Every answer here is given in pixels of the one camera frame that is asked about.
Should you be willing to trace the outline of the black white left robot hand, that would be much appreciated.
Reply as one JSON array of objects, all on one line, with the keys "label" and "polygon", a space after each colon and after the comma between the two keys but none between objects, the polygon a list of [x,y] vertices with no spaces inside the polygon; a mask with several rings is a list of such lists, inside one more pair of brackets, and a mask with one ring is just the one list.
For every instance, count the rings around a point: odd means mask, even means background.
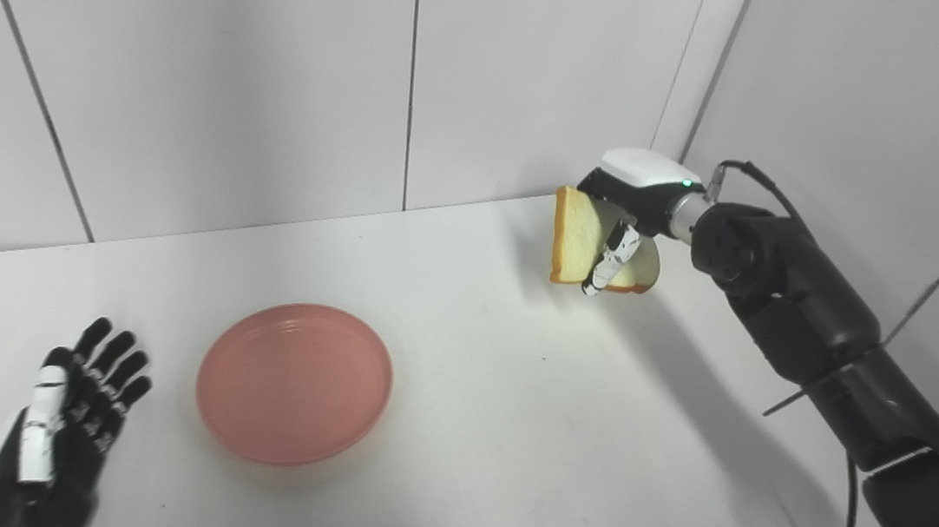
[{"label": "black white left robot hand", "polygon": [[0,527],[88,527],[126,417],[152,389],[131,331],[93,320],[46,354],[0,449]]}]

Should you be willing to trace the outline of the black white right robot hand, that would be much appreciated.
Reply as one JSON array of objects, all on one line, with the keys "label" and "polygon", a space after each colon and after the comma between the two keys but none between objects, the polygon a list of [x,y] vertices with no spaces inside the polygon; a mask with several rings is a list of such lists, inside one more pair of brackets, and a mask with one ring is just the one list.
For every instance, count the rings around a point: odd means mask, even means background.
[{"label": "black white right robot hand", "polygon": [[618,208],[613,228],[581,283],[588,296],[607,290],[641,249],[645,236],[662,234],[690,246],[698,221],[712,205],[697,175],[650,149],[607,151],[576,188]]}]

